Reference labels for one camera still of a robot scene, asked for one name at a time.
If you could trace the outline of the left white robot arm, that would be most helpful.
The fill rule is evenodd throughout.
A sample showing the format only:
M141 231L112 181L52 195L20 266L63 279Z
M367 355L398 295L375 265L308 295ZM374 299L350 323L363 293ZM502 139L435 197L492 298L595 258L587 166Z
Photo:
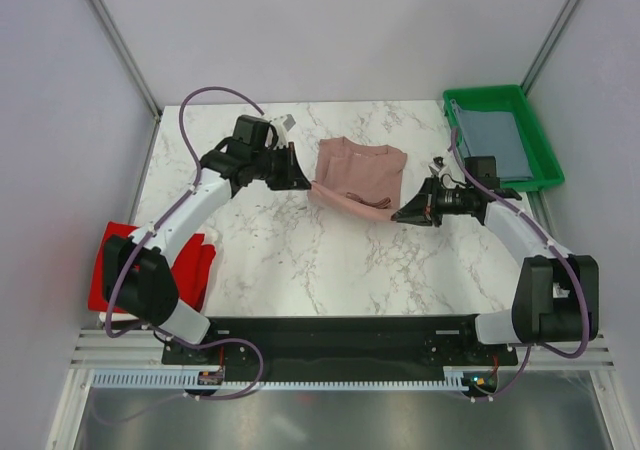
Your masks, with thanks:
M126 237L108 237L102 246L107 309L124 310L172 337L198 363L215 359L220 341L208 332L209 319L180 296L172 267L205 221L253 181L272 191L310 189L288 138L295 124L290 114L238 117L232 135L198 159L193 183L162 215Z

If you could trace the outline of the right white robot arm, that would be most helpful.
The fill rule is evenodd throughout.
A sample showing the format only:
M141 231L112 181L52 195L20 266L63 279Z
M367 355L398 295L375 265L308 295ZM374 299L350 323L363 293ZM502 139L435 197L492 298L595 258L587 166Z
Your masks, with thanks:
M475 316L475 329L458 338L467 362L483 362L497 344L540 346L577 359L598 333L599 267L594 258L560 245L526 211L520 196L503 188L492 156L460 162L463 183L447 187L443 176L424 180L418 193L392 221L439 227L447 216L471 216L491 231L520 264L511 307Z

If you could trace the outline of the pink t shirt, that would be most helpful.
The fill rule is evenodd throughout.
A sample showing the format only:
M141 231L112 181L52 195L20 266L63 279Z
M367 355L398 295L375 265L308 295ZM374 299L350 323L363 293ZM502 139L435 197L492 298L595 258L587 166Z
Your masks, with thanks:
M407 160L405 152L389 145L322 139L308 197L364 220L387 222L400 208Z

